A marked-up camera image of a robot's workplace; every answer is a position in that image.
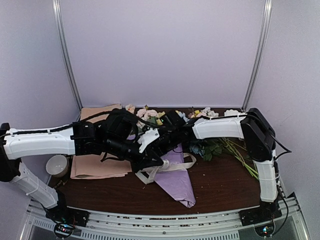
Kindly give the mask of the purple pink wrapping paper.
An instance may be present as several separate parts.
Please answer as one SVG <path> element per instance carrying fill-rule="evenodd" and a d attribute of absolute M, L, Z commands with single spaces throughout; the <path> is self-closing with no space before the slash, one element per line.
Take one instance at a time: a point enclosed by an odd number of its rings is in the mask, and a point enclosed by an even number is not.
<path fill-rule="evenodd" d="M 191 162 L 190 157 L 183 157 L 182 144 L 169 151 L 161 157 L 162 160 L 168 160 L 171 164 L 180 164 Z M 189 177 L 188 169 L 180 171 L 159 172 L 156 174 L 154 182 L 160 186 L 175 201 L 181 203 L 187 208 L 196 204 L 193 187 Z"/>

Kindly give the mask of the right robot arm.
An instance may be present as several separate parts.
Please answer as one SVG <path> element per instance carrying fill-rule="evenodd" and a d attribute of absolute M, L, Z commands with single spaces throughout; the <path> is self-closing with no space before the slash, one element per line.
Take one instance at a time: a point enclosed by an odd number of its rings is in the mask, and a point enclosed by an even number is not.
<path fill-rule="evenodd" d="M 227 110 L 225 116 L 200 116 L 184 121 L 175 111 L 164 115 L 163 125 L 154 148 L 160 156 L 177 145 L 191 140 L 237 138 L 245 142 L 249 157 L 257 166 L 260 200 L 264 203 L 256 210 L 259 220 L 268 220 L 275 212 L 277 179 L 274 166 L 275 131 L 257 108 L 241 113 Z"/>

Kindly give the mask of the beige ribbon strip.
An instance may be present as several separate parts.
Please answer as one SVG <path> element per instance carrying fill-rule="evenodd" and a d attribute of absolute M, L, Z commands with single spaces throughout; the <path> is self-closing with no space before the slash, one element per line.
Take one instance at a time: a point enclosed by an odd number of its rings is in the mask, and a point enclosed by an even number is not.
<path fill-rule="evenodd" d="M 190 157 L 191 162 L 173 164 L 166 159 L 162 161 L 163 164 L 161 166 L 152 166 L 152 167 L 144 168 L 142 170 L 139 170 L 137 173 L 135 173 L 135 175 L 145 185 L 148 185 L 155 181 L 155 177 L 158 173 L 187 170 L 187 169 L 190 169 L 197 162 L 196 157 L 190 153 L 184 153 L 183 157 L 184 158 Z"/>

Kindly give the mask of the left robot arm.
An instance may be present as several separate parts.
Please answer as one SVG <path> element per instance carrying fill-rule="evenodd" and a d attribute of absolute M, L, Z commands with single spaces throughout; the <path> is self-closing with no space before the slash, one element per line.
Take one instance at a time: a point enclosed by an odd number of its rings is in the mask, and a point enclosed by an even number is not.
<path fill-rule="evenodd" d="M 165 162 L 152 149 L 161 126 L 133 113 L 114 108 L 59 127 L 18 130 L 0 126 L 0 180 L 21 189 L 61 222 L 72 218 L 63 193 L 49 187 L 25 163 L 24 158 L 50 155 L 113 155 L 128 160 L 134 172 L 162 167 Z"/>

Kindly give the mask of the pink rose stem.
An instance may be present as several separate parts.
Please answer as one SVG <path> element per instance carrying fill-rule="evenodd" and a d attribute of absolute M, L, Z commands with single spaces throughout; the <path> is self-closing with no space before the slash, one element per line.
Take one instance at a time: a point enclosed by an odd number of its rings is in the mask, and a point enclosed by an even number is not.
<path fill-rule="evenodd" d="M 136 115 L 145 122 L 149 122 L 154 125 L 161 125 L 158 121 L 160 114 L 156 110 L 150 109 L 148 106 L 139 109 L 137 112 L 136 107 L 132 104 L 128 104 L 124 108 L 126 111 Z"/>

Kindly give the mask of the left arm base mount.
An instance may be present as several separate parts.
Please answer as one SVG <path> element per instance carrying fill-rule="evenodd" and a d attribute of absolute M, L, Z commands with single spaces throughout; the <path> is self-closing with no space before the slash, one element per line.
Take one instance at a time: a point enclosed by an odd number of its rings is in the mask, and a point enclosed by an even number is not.
<path fill-rule="evenodd" d="M 65 208 L 63 210 L 53 210 L 44 208 L 45 216 L 54 222 L 53 233 L 59 239 L 70 237 L 76 227 L 86 227 L 90 213 L 85 210 Z"/>

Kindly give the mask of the yellow rose stem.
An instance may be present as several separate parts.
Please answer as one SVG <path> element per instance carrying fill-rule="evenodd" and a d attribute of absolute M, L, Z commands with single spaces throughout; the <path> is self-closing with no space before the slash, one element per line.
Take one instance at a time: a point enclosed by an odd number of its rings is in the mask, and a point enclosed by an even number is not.
<path fill-rule="evenodd" d="M 162 112 L 158 112 L 155 116 L 155 121 L 156 121 L 156 124 L 158 126 L 162 126 L 163 125 L 163 120 L 162 120 L 162 117 L 165 115 L 166 113 L 164 111 Z"/>

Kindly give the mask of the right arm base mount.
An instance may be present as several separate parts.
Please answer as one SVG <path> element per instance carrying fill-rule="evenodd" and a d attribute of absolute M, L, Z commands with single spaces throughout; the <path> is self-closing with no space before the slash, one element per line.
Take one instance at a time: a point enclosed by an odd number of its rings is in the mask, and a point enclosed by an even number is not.
<path fill-rule="evenodd" d="M 238 214 L 243 227 L 254 226 L 258 236 L 268 238 L 276 231 L 275 219 L 282 216 L 282 211 L 280 209 L 272 211 L 260 206 L 241 210 Z"/>

